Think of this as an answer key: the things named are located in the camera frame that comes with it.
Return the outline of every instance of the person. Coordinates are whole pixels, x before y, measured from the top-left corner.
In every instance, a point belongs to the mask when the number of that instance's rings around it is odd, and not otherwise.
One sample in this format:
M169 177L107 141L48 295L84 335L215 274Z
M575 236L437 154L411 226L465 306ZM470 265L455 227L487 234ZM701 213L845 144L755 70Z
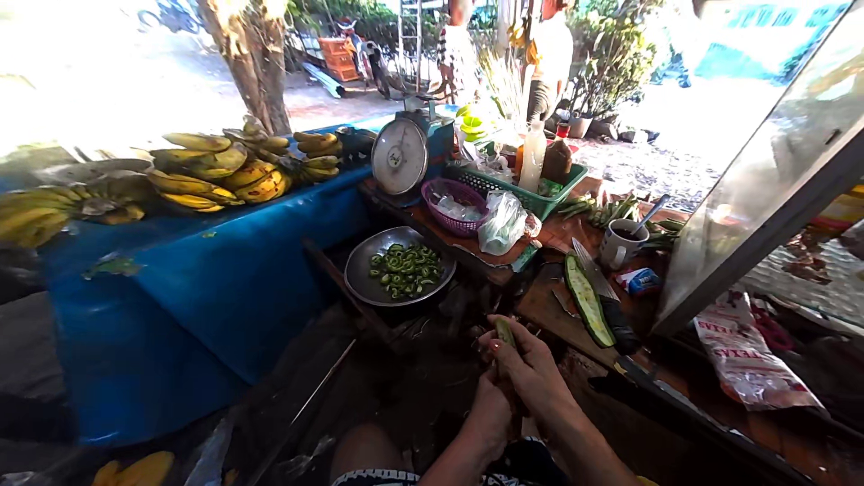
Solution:
M528 92L528 123L545 121L555 110L570 77L573 60L573 35L567 27L564 10L573 0L543 0L542 21L533 28L529 62L534 65Z
M477 79L477 53L468 34L473 0L449 0L450 21L438 36L438 70L450 103L465 105L474 101L480 83Z
M387 434L365 424L337 446L330 471L333 486L642 485L576 404L546 344L508 317L488 318L490 323L506 319L517 347L499 340L494 330L480 338L495 363L480 376L471 412L456 438L426 473L403 470L402 457ZM542 432L559 463L535 435L509 440L520 409L530 414L523 431Z

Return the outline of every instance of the sauce bottle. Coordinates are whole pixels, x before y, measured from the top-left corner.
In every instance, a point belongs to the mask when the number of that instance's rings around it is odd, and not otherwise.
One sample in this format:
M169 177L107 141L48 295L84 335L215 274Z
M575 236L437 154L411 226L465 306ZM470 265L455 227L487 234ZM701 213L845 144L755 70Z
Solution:
M569 130L569 125L558 124L555 141L546 149L546 157L543 160L543 171L540 174L542 178L558 182L562 186L567 185L573 157L573 151L564 141L567 138Z
M540 173L543 171L543 158L546 156L546 136L543 122L531 122L531 130L525 137L522 170L519 172L519 187L537 193Z

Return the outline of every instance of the knife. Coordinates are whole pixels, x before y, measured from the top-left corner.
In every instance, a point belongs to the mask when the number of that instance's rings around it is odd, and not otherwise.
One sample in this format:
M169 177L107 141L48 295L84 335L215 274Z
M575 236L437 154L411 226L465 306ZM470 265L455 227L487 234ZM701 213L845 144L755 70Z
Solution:
M594 263L594 259L591 258L585 246L576 238L570 238L570 240L573 241L573 249L582 270L585 272L585 278L597 292L600 307L603 309L603 317L606 318L606 324L615 336L615 349L622 355L632 355L642 347L642 342L627 322L627 317L621 310L621 301L615 295L615 289L603 277L603 272Z

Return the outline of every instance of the banana bunch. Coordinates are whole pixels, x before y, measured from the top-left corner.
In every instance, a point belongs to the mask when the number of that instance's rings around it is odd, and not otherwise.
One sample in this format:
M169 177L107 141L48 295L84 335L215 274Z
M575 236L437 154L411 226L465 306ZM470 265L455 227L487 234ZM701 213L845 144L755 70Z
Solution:
M289 175L300 183L322 182L339 174L339 158L336 156L316 157L309 160L283 157L281 162Z
M223 181L238 198L252 204L276 199L291 189L291 183L292 178L275 164L258 159L245 163Z
M218 135L169 133L162 137L184 148L151 150L155 166L184 171L205 181L230 176L249 156L245 145Z
M242 130L225 128L222 132L234 143L245 146L250 154L257 155L267 162L276 163L279 156L288 154L287 138L270 135L261 121L251 115L245 115L243 120Z
M183 174L168 174L153 169L148 172L147 178L156 186L162 198L199 213L214 213L225 206L244 204L228 189Z
M92 184L40 186L0 195L0 240L37 248L72 219L108 225L141 220L149 193L138 177L106 177Z
M342 155L342 142L333 133L306 133L295 131L294 140L297 141L297 149L306 153L308 158Z

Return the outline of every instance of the sliced bitter melon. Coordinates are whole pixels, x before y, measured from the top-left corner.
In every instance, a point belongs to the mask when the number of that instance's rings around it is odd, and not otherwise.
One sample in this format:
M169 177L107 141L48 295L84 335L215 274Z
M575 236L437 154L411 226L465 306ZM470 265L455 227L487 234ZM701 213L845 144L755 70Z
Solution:
M615 336L609 330L606 319L603 317L603 309L594 287L588 282L585 274L579 267L579 260L575 253L569 253L564 259L564 277L567 287L576 301L576 308L588 333L601 348L609 348L615 344Z

